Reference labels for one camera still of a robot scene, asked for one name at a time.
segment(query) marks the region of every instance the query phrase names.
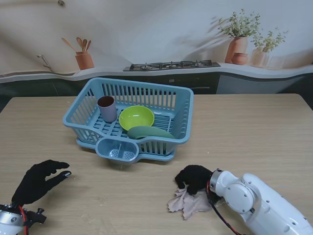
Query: mauve cup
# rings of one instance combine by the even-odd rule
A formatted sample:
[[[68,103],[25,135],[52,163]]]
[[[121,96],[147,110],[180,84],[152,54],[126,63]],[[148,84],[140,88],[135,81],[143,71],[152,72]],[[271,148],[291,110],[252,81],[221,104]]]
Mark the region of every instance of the mauve cup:
[[[98,107],[104,121],[113,122],[117,119],[117,111],[113,97],[101,97],[100,99],[98,99]]]

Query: black glove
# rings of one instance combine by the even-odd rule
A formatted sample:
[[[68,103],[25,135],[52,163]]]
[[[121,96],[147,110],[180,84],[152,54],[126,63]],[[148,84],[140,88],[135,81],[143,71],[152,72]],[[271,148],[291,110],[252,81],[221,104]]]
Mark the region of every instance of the black glove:
[[[196,194],[198,190],[206,188],[206,183],[211,179],[212,174],[212,171],[202,165],[188,165],[175,177],[175,181],[180,189],[188,185],[187,192]],[[213,192],[210,192],[210,196],[214,204],[221,199]]]
[[[49,190],[71,175],[70,171],[63,171],[56,177],[45,180],[47,176],[55,174],[57,169],[68,168],[69,164],[48,160],[33,165],[25,174],[22,182],[12,197],[13,206],[31,204],[42,198]]]

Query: lime green bowl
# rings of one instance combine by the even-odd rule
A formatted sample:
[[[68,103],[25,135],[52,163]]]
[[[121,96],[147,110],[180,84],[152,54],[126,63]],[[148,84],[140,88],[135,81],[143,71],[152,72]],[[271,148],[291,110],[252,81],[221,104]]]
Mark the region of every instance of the lime green bowl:
[[[135,126],[152,126],[155,115],[147,107],[135,105],[123,110],[118,120],[123,129],[128,131]]]

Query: countertop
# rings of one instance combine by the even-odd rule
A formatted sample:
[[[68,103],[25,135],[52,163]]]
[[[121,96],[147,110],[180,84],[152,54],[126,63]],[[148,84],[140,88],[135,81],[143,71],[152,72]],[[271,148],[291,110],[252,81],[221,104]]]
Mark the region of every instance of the countertop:
[[[231,73],[236,75],[242,75],[252,78],[261,79],[278,79],[278,78],[289,78],[303,74],[313,73],[313,65],[308,65],[294,69],[281,69],[281,70],[268,70],[261,69],[247,65],[235,65],[219,63],[220,67],[212,68],[196,68],[196,69],[178,69],[178,70],[161,70],[161,71],[123,71],[125,67],[129,67],[131,64],[118,65],[116,67],[95,67],[87,70],[73,71],[72,74],[60,74],[60,73],[38,73],[31,72],[12,72],[7,75],[0,76],[0,83],[13,82],[13,81],[25,81],[25,80],[36,80],[36,79],[51,79],[59,78],[70,81],[78,81],[89,79],[99,76],[160,76],[160,75],[171,75],[171,74],[187,74],[187,73]]]
[[[74,97],[13,98],[0,113],[0,203],[9,204],[25,172],[53,159],[73,175],[41,200],[47,220],[32,235],[227,235],[213,212],[184,221],[169,213],[174,177],[190,164],[236,176],[253,173],[313,223],[313,112],[296,94],[195,95],[190,140],[168,163],[144,161],[115,166],[76,144],[62,117]],[[241,233],[240,217],[218,210]]]

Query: dish towel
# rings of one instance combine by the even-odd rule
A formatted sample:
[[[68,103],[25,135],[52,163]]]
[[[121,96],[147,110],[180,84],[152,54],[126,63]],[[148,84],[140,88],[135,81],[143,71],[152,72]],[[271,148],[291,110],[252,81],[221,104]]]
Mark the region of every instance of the dish towel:
[[[187,188],[177,189],[175,192],[175,198],[168,202],[168,209],[170,212],[177,212],[182,210],[185,220],[189,219],[194,213],[208,212],[212,209],[209,204],[205,190],[199,190],[197,194],[190,195],[187,193]],[[224,200],[217,202],[215,207],[223,204]]]

